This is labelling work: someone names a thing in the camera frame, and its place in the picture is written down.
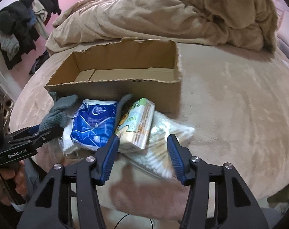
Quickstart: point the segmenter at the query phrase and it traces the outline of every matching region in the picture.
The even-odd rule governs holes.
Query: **open cardboard box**
[[[73,52],[45,88],[60,96],[120,100],[128,93],[147,98],[160,112],[179,106],[182,74],[179,49],[171,40],[122,39]]]

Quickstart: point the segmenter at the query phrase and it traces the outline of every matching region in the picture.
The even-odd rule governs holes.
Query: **cable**
[[[118,221],[118,223],[117,223],[117,225],[115,225],[115,227],[114,227],[114,229],[116,229],[117,228],[117,226],[119,225],[119,223],[121,222],[121,220],[123,220],[126,216],[128,216],[129,214],[127,214],[127,215],[125,215],[125,216],[123,216],[119,221]]]
[[[118,221],[118,223],[115,225],[114,229],[116,229],[117,226],[119,225],[119,223],[120,223],[125,217],[127,217],[128,215],[130,215],[130,214],[127,214],[127,215],[123,216],[123,217]],[[149,220],[150,220],[150,222],[151,222],[152,229],[154,229],[152,220],[151,220],[151,219],[149,219]]]

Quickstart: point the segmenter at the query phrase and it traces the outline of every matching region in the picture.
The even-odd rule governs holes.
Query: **knit glove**
[[[66,127],[68,118],[65,110],[74,105],[78,100],[77,95],[65,96],[58,99],[56,92],[49,92],[49,94],[53,98],[54,105],[50,109],[49,113],[43,118],[39,131],[57,125],[62,128]]]

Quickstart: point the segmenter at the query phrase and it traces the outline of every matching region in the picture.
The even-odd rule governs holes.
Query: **human hand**
[[[25,163],[24,161],[19,162],[19,170],[18,172],[14,172],[13,169],[0,169],[0,173],[4,180],[9,180],[14,178],[15,184],[16,184],[16,192],[20,194],[21,196],[27,195],[27,181],[26,181],[26,174],[24,170]],[[10,206],[10,199],[7,196],[7,193],[5,192],[3,186],[2,186],[2,178],[0,177],[0,202],[3,204]]]

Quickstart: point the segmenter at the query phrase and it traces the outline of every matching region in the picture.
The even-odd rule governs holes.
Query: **hanging clothes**
[[[21,55],[35,49],[40,35],[48,39],[45,23],[51,13],[60,15],[58,0],[19,0],[0,10],[0,51],[8,69]]]
[[[28,11],[31,16],[31,20],[27,23],[27,29],[29,30],[37,22],[37,18],[35,17],[31,6],[28,8]]]
[[[0,30],[8,35],[13,34],[15,28],[15,19],[13,19],[8,11],[0,12]]]
[[[44,24],[44,21],[48,17],[48,12],[39,0],[34,0],[31,6],[37,19],[37,22],[34,24],[35,29],[44,39],[48,39],[49,33],[45,30]]]
[[[31,7],[34,14],[38,16],[41,19],[41,21],[44,22],[48,16],[48,12],[46,11],[42,3],[40,3],[39,0],[34,0],[31,4]]]
[[[9,61],[18,53],[19,43],[14,34],[7,35],[0,31],[0,42],[2,50],[7,52]]]
[[[58,0],[39,0],[48,13],[58,14],[60,15],[62,10],[59,8]]]
[[[16,1],[4,7],[1,11],[8,11],[10,14],[16,15],[16,18],[26,25],[31,20],[28,9],[21,1]]]

